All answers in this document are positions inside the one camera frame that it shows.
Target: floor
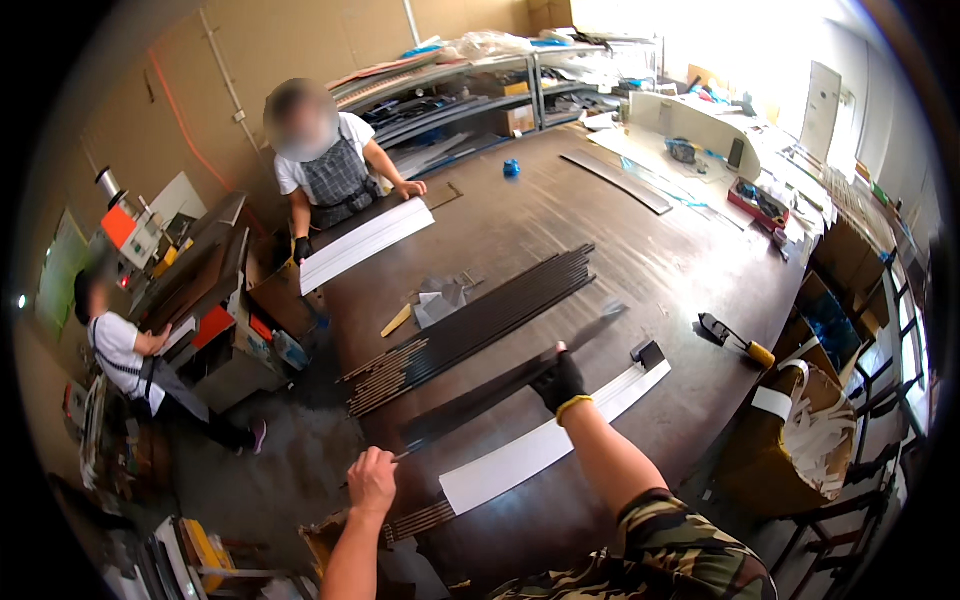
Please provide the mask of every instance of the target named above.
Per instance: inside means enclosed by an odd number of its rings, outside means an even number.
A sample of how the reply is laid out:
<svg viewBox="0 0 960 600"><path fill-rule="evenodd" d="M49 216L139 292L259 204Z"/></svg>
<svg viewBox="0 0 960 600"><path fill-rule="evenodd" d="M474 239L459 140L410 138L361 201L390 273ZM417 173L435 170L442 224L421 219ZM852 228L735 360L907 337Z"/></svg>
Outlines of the floor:
<svg viewBox="0 0 960 600"><path fill-rule="evenodd" d="M125 512L142 531L156 528L170 514L181 514L196 518L208 532L222 537L268 543L265 558L269 564L312 573L312 556L297 530L300 525L319 523L346 508L348 493L341 485L365 444L357 421L347 419L345 390L333 383L339 367L329 332L317 330L305 345L313 362L291 389L254 395L227 414L236 424L253 418L267 420L269 435L259 456L245 454L238 458L192 431L170 432L177 495L148 509L126 507ZM868 365L879 364L875 356L866 358L863 362ZM711 478L736 424L734 417L674 492L722 530L747 543L772 566L793 535L794 525L745 513L717 489ZM874 458L900 427L899 411L872 421L864 460ZM868 480L847 487L841 499L875 486L876 480ZM860 514L838 518L828 522L827 528L834 533L850 531L861 519ZM777 576L783 598L790 597L812 563L812 555L805 554L803 546L798 544ZM844 553L843 548L837 552ZM411 556L413 562L419 558L413 551ZM822 598L831 583L828 574L817 574L799 598ZM443 597L445 592L432 584L420 587L419 600Z"/></svg>
<svg viewBox="0 0 960 600"><path fill-rule="evenodd" d="M328 337L318 329L305 341L312 364L291 389L255 394L226 413L237 425L268 422L259 456L237 457L186 428L169 431L177 494L131 508L142 530L179 513L221 537L268 543L268 564L313 572L298 528L348 506L340 486L366 447L357 421L347 419L344 390L334 385L339 366Z"/></svg>

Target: stack of rods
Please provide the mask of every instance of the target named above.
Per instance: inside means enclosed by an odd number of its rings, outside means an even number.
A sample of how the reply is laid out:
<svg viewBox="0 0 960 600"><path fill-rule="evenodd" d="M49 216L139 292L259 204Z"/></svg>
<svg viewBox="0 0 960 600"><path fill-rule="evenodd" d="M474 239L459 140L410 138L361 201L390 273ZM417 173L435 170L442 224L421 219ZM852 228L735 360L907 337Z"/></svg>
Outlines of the stack of rods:
<svg viewBox="0 0 960 600"><path fill-rule="evenodd" d="M558 254L377 356L343 381L367 374L349 401L366 415L466 360L584 287L592 244Z"/></svg>
<svg viewBox="0 0 960 600"><path fill-rule="evenodd" d="M433 506L402 516L393 523L387 523L383 526L383 533L388 543L394 543L395 541L412 538L417 534L433 529L441 523L453 520L456 515L453 512L453 507L444 499Z"/></svg>

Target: red toolbox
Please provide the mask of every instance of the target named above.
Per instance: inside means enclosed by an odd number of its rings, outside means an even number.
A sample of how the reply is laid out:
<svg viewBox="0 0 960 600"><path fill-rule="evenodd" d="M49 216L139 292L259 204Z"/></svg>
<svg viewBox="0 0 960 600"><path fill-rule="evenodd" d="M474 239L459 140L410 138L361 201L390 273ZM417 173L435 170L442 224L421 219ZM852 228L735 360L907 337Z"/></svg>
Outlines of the red toolbox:
<svg viewBox="0 0 960 600"><path fill-rule="evenodd" d="M746 210L771 231L783 229L790 219L786 204L742 178L736 178L730 186L727 200Z"/></svg>

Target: white door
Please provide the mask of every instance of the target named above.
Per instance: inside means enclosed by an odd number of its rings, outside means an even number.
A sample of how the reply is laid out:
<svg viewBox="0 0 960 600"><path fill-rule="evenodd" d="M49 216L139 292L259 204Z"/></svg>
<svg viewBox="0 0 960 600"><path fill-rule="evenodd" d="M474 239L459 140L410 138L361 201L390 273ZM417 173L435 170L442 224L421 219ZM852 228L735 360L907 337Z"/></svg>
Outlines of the white door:
<svg viewBox="0 0 960 600"><path fill-rule="evenodd" d="M827 162L839 107L840 74L819 62L811 62L810 91L806 96L800 145L821 162Z"/></svg>

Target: dark wooden table top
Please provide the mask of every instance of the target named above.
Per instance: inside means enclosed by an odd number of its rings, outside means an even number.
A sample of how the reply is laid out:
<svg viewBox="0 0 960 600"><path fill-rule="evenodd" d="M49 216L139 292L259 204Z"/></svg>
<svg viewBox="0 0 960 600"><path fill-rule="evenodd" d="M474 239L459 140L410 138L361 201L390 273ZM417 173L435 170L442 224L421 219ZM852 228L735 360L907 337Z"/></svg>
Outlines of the dark wooden table top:
<svg viewBox="0 0 960 600"><path fill-rule="evenodd" d="M772 348L800 288L804 268L785 263L769 239L736 231L683 206L658 217L643 204L560 158L575 149L618 164L578 126L525 137L428 178L430 190L453 183L464 196L434 211L436 224L364 261L324 286L343 372L413 335L413 319L388 338L380 330L427 275L474 269L486 277L476 297L556 252L596 244L597 279L503 340L360 420L370 444L401 452L409 419L465 393L569 339L597 317L609 297L631 312L576 355L589 392L631 366L629 351L653 338L668 374L614 422L671 485L713 442L750 391L759 368L741 353L696 335L708 311L748 341ZM516 158L521 173L502 175ZM392 201L384 203L389 207ZM550 418L530 388L455 434L404 459L396 471L390 518L431 505L439 476L531 431ZM420 537L440 571L475 586L567 567L614 540L613 516L591 491L571 454L495 500Z"/></svg>

